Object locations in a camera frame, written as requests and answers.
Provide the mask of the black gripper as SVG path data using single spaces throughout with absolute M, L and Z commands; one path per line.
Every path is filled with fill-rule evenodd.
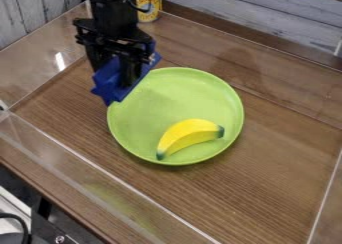
M 77 18 L 77 42 L 86 47 L 94 71 L 119 56 L 122 86 L 134 85 L 142 75 L 142 65 L 152 61 L 148 48 L 153 37 L 138 27 L 137 0 L 89 0 L 91 18 Z

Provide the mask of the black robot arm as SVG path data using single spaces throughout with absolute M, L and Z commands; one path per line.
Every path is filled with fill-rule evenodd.
M 135 0 L 89 1 L 93 17 L 74 20 L 77 42 L 86 48 L 94 70 L 119 59 L 121 85 L 129 87 L 154 54 L 154 38 L 138 26 L 138 13 L 148 9 Z

